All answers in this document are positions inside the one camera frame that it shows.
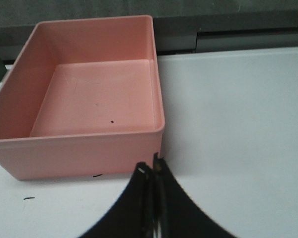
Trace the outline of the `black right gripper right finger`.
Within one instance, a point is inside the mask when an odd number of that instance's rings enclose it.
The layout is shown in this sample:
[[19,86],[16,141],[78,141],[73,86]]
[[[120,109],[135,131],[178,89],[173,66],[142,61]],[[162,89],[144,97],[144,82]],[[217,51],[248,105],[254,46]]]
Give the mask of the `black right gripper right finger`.
[[172,174],[165,159],[153,156],[153,197],[161,238],[233,238],[204,213]]

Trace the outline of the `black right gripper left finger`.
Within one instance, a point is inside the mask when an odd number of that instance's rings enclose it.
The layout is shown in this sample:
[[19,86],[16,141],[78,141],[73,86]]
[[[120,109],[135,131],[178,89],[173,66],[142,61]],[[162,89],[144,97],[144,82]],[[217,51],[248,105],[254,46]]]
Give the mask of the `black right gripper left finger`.
[[107,213],[82,238],[152,238],[152,169],[136,164],[128,185]]

